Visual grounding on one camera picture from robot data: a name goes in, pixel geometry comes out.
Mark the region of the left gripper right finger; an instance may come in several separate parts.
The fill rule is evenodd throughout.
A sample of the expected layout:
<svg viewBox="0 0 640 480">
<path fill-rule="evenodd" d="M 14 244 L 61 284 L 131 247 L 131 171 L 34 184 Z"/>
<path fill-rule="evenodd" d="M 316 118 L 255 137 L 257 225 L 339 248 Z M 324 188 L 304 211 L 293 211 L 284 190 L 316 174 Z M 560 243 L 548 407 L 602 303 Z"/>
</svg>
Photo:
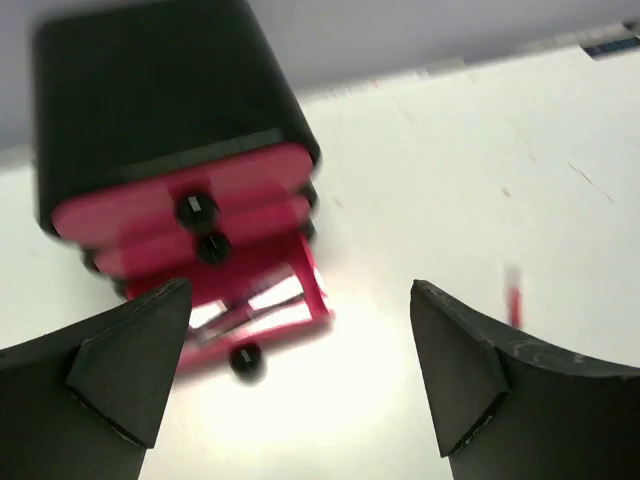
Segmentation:
<svg viewBox="0 0 640 480">
<path fill-rule="evenodd" d="M 550 344 L 417 280 L 410 318 L 457 479 L 635 479 L 639 371 Z"/>
</svg>

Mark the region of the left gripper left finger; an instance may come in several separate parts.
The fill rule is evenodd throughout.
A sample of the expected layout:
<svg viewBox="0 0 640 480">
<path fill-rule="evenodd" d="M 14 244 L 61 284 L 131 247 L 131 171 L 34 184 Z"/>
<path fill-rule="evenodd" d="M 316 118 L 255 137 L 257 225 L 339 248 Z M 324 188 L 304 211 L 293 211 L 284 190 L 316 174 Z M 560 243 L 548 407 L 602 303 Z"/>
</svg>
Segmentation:
<svg viewBox="0 0 640 480">
<path fill-rule="evenodd" d="M 174 279 L 1 352 L 4 479 L 136 479 L 155 446 L 191 315 Z"/>
</svg>

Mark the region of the red pen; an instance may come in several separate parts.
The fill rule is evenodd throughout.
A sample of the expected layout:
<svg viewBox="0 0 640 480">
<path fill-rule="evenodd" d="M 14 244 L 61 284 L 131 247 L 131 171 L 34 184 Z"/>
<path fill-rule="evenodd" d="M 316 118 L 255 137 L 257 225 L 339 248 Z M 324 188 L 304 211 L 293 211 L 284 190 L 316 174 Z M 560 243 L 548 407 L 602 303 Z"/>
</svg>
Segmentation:
<svg viewBox="0 0 640 480">
<path fill-rule="evenodd" d="M 521 273 L 515 266 L 506 269 L 505 300 L 507 322 L 512 328 L 520 330 L 522 328 Z"/>
</svg>

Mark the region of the pink bottom drawer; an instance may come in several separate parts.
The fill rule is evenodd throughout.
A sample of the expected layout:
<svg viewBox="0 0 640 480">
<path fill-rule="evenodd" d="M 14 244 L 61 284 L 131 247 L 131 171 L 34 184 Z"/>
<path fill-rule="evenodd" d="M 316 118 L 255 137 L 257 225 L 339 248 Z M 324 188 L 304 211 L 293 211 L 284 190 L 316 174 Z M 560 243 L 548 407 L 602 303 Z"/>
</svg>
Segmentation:
<svg viewBox="0 0 640 480">
<path fill-rule="evenodd" d="M 262 240 L 221 265 L 195 261 L 125 282 L 132 299 L 171 278 L 192 286 L 192 314 L 178 362 L 180 377 L 223 362 L 251 380 L 264 352 L 327 327 L 332 311 L 306 235 L 291 231 Z"/>
</svg>

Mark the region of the pink drawer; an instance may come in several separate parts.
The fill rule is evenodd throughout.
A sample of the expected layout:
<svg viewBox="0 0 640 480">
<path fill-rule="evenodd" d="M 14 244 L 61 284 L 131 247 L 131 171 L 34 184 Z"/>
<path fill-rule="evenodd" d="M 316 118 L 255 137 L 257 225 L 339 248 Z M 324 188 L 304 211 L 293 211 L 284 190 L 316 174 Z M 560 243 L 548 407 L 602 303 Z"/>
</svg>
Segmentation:
<svg viewBox="0 0 640 480">
<path fill-rule="evenodd" d="M 223 362 L 251 380 L 264 352 L 327 327 L 332 311 L 306 235 L 291 231 L 262 240 L 221 265 L 195 261 L 125 282 L 132 299 L 171 278 L 192 286 L 192 314 L 178 362 L 180 377 Z"/>
<path fill-rule="evenodd" d="M 215 257 L 224 259 L 246 245 L 303 226 L 318 201 L 313 186 L 294 196 L 240 211 L 221 219 L 214 235 Z M 133 279 L 194 262 L 200 234 L 175 226 L 165 232 L 98 251 L 84 252 L 85 265 L 117 279 Z"/>
<path fill-rule="evenodd" d="M 282 143 L 67 200 L 54 210 L 53 226 L 81 246 L 129 241 L 176 227 L 177 205 L 190 194 L 209 195 L 226 219 L 285 199 L 312 169 L 304 147 Z"/>
</svg>

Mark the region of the green capped pen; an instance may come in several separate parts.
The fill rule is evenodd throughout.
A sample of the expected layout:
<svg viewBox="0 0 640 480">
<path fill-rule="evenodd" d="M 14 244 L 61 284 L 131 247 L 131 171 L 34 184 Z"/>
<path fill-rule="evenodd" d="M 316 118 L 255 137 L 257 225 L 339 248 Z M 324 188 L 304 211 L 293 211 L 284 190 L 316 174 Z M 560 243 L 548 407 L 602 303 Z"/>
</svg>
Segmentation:
<svg viewBox="0 0 640 480">
<path fill-rule="evenodd" d="M 187 339 L 198 344 L 208 343 L 303 299 L 303 293 L 283 295 L 266 292 L 234 300 L 230 305 L 218 300 L 196 307 L 189 319 Z"/>
</svg>

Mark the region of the pink top drawer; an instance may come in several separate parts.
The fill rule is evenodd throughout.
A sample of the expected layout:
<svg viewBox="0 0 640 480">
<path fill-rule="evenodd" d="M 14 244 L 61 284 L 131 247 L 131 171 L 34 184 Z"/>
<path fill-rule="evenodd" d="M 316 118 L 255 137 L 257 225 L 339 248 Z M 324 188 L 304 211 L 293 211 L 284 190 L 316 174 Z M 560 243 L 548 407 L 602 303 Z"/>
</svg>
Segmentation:
<svg viewBox="0 0 640 480">
<path fill-rule="evenodd" d="M 304 147 L 282 143 L 67 200 L 54 210 L 53 226 L 81 246 L 129 241 L 176 227 L 177 205 L 190 194 L 209 195 L 226 219 L 285 199 L 312 169 Z"/>
</svg>

